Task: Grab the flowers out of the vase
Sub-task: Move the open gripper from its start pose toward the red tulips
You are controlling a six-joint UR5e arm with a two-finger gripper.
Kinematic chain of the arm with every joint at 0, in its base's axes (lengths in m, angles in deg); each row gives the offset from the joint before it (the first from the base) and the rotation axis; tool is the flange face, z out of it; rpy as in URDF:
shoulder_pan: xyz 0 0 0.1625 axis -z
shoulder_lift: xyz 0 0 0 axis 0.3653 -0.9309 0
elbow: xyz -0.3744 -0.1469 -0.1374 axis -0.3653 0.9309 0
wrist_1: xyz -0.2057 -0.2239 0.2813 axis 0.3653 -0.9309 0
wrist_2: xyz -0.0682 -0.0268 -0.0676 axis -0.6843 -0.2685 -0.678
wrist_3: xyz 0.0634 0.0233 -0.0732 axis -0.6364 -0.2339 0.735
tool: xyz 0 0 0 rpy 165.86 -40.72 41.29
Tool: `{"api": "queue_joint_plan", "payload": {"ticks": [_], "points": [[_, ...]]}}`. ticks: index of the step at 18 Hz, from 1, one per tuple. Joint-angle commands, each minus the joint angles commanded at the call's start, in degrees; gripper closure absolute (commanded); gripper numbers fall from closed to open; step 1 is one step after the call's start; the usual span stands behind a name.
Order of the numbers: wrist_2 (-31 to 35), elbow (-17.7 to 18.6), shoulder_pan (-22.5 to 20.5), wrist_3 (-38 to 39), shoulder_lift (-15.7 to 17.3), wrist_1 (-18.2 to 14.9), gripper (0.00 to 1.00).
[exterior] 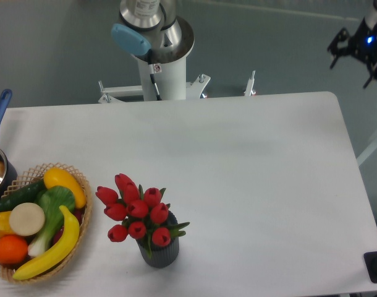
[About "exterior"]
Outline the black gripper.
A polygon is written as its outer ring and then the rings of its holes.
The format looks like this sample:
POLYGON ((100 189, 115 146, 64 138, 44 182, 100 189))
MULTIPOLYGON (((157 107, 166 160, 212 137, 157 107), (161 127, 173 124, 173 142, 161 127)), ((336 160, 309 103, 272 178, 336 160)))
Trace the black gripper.
POLYGON ((353 46, 354 56, 366 63, 370 74, 363 85, 363 89, 366 89, 372 81, 377 81, 377 14, 364 17, 352 38, 346 28, 342 28, 336 34, 327 47, 327 51, 332 56, 330 69, 336 65, 339 58, 350 55, 348 45, 339 47, 339 44, 345 41, 349 41, 353 46))

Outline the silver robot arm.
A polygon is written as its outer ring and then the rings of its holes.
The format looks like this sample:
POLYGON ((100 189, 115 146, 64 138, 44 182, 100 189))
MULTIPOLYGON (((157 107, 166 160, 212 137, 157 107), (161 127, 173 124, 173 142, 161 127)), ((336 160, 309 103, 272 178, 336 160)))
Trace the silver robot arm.
MULTIPOLYGON (((119 17, 111 30, 114 41, 145 64, 175 62, 193 48, 192 28, 178 18, 175 1, 121 1, 119 17)), ((377 80, 377 1, 373 1, 353 35, 342 28, 327 51, 333 64, 351 56, 366 65, 368 83, 377 80)))

